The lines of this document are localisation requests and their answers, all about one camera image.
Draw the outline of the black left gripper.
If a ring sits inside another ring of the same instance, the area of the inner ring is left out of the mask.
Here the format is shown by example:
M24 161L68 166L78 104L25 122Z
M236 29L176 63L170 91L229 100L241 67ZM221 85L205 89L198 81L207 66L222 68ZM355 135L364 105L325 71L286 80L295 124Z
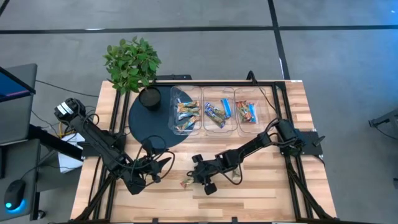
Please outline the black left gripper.
M153 183L159 183L162 180L159 172L162 171L169 160L171 160L171 157L160 161L154 160L153 157L142 157L134 163L133 177L140 177L146 180L146 176L150 175Z

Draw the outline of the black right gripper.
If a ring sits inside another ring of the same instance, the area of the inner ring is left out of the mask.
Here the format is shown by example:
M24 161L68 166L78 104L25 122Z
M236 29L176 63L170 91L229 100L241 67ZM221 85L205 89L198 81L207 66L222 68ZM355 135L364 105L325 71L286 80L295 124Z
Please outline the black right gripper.
M218 159L203 160L201 154L194 155L192 161L195 163L195 167L187 172L187 176L193 177L196 183L204 184L206 195L215 193L218 189L214 183L210 183L210 177L220 172L220 161Z

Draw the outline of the red green granola bar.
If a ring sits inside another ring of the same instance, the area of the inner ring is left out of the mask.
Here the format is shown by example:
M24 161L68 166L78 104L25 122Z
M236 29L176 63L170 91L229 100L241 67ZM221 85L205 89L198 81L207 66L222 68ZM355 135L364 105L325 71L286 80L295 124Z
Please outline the red green granola bar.
M243 112L243 120L245 122L251 122L252 114L246 101L242 102L242 112Z
M236 109L237 109L237 112L238 112L238 114L239 114L240 120L241 120L242 122L245 122L245 121L243 120L242 102L243 102L243 101L237 101L237 102L236 102Z
M180 185L186 189L187 187L189 187L192 184L195 184L195 179L193 177L187 177L183 180L180 181Z

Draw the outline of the blue green granola bar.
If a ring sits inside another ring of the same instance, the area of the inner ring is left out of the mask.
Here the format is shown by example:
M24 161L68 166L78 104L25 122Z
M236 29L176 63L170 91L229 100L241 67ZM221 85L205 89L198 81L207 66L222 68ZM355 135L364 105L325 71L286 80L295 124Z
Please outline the blue green granola bar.
M223 128L225 126L225 120L218 116L211 108L207 108L205 113L207 117L209 117L219 128Z
M228 99L227 98L222 98L221 99L221 103L222 103L223 108L224 108L225 118L230 118L232 112L231 112L231 107L230 107Z
M205 103L205 111L212 111L214 114L217 114L222 118L226 117L226 113L224 110L217 108L216 106L212 105L210 102Z

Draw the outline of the light blue granola bar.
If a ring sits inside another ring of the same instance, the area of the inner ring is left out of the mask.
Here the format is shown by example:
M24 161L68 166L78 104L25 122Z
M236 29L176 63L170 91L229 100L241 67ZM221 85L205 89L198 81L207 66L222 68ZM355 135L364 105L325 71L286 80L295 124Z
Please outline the light blue granola bar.
M256 107L254 103L248 103L249 105L249 110L251 113L251 119L250 122L251 123L257 123L257 114L256 114Z

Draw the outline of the round dark blue mat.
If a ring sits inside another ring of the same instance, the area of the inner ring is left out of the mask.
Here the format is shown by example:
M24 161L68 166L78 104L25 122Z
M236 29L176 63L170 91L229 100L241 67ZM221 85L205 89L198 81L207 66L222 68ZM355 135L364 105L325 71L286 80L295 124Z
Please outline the round dark blue mat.
M176 135L169 128L170 91L172 86L159 86L160 107L151 111L136 98L128 116L132 136L139 142L149 138L155 148L170 148L183 142L188 136Z

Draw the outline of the clear plastic bin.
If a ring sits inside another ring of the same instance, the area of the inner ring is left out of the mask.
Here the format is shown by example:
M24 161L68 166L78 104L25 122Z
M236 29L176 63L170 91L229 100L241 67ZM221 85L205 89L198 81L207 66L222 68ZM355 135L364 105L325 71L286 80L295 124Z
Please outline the clear plastic bin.
M185 123L190 117L178 120L177 104L190 102L200 102L200 120L190 126L184 131L178 131L177 126ZM188 136L197 135L202 127L202 116L203 116L203 103L202 103L202 90L199 86L173 86L170 91L170 109L169 109L169 128L176 135Z
M217 108L224 110L221 103L222 98L227 98L231 107L231 117L223 118L225 126L219 128L205 113L205 103L210 102ZM211 86L203 89L203 127L208 136L211 137L225 137L232 135L238 127L236 121L236 110L234 106L234 89L226 86Z
M238 134L242 137L251 137L263 132L271 119L268 103L262 94L262 91L259 88L254 87L237 88L234 91L235 108L237 101L246 101L247 104L254 103L257 114L257 123L242 122L236 109Z

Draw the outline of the white box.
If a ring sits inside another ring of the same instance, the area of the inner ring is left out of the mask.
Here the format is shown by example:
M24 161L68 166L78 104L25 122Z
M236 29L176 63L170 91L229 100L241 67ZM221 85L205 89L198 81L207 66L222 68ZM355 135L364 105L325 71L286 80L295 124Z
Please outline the white box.
M62 141L68 142L69 144L76 146L79 149L83 149L79 146L78 142L83 142L85 139L78 133L76 134L69 134L62 138ZM67 173L72 171L73 169L77 169L83 165L82 161L74 159L72 157L66 156L62 153L58 153L58 163L61 173Z

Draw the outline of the black power strip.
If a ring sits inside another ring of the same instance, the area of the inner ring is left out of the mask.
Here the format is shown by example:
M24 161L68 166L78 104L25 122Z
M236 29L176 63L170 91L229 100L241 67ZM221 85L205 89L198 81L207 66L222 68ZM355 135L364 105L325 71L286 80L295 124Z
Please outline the black power strip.
M156 80L192 80L191 75L158 75Z

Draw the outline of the green plant in black pot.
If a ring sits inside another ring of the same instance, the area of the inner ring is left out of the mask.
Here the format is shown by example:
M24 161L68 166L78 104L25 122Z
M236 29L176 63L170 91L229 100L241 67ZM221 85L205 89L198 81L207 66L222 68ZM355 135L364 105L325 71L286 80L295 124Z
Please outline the green plant in black pot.
M120 94L138 93L139 103L150 111L160 107L161 93L152 84L162 63L154 47L144 38L121 39L106 48L106 71L109 81Z

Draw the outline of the black computer mouse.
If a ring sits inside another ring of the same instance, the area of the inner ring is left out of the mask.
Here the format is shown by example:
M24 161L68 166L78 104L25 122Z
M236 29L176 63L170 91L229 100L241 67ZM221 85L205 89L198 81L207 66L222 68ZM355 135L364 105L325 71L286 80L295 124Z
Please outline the black computer mouse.
M9 184L4 193L4 207L7 213L19 213L25 207L26 183L22 179L17 179Z

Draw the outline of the grey side desk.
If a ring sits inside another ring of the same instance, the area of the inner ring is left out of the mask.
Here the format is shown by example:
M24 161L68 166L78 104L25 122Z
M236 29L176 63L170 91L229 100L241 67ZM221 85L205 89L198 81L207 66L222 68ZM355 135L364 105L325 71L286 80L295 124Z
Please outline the grey side desk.
M34 211L40 143L28 138L32 101L32 96L26 96L0 103L0 222L29 216ZM25 182L22 202L8 210L6 190L19 179Z

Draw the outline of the monitor with blue screen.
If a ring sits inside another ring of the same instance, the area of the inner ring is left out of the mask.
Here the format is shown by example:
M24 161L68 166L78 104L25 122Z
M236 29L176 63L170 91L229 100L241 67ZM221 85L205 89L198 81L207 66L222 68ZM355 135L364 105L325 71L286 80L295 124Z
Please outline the monitor with blue screen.
M36 91L32 87L0 67L0 103L34 94Z

